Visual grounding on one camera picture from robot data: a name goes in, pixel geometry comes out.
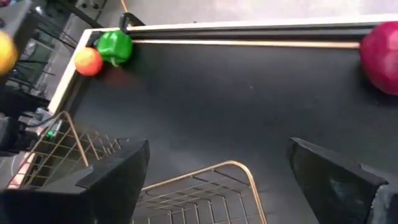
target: metal wire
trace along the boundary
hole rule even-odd
[[[116,140],[107,135],[76,127],[67,112],[61,112],[49,123],[25,156],[9,187],[37,189],[46,186],[108,156],[108,151],[121,149]]]
[[[41,188],[118,150],[116,140],[76,127],[70,115],[61,112],[43,131],[9,187]],[[226,161],[144,187],[131,223],[266,224],[267,220],[250,170]]]
[[[134,213],[134,224],[267,223],[254,178],[236,161],[143,188]]]

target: green light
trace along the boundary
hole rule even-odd
[[[47,136],[48,137],[54,137],[55,136],[55,131],[52,131],[52,130],[48,131],[47,132]]]

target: orange fruit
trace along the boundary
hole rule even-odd
[[[18,50],[12,38],[0,31],[0,75],[7,74],[18,59]]]
[[[85,47],[75,55],[76,70],[85,76],[93,76],[99,73],[104,64],[100,53],[94,48]]]

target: yellow fruit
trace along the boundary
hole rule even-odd
[[[0,31],[0,48],[0,75],[5,75],[17,62],[18,51],[13,39],[4,31]]]

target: wooden frame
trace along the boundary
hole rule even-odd
[[[301,28],[317,29],[319,27],[369,27],[375,26],[380,22],[398,21],[398,14],[385,15],[370,15],[357,17],[326,17],[326,18],[311,18],[311,19],[279,19],[264,22],[212,22],[199,24],[175,24],[175,25],[159,25],[159,26],[141,26],[129,27],[128,30],[132,34],[135,32],[153,32],[153,31],[190,31],[196,30],[225,30],[225,29],[287,29],[295,31]],[[90,36],[94,32],[106,32],[116,30],[114,28],[105,29],[87,29],[82,34],[80,41],[73,53],[71,60],[63,76],[58,84],[57,90],[49,104],[49,111],[56,113],[62,109],[63,102],[68,97],[68,90],[72,85],[73,78],[77,75],[73,58],[77,51],[82,49],[88,43]],[[260,45],[260,46],[276,46],[276,47],[323,47],[323,48],[339,48],[339,49],[357,49],[359,47],[358,41],[340,42],[340,41],[278,41],[278,40],[135,40],[137,43],[147,44],[222,44],[222,45]]]

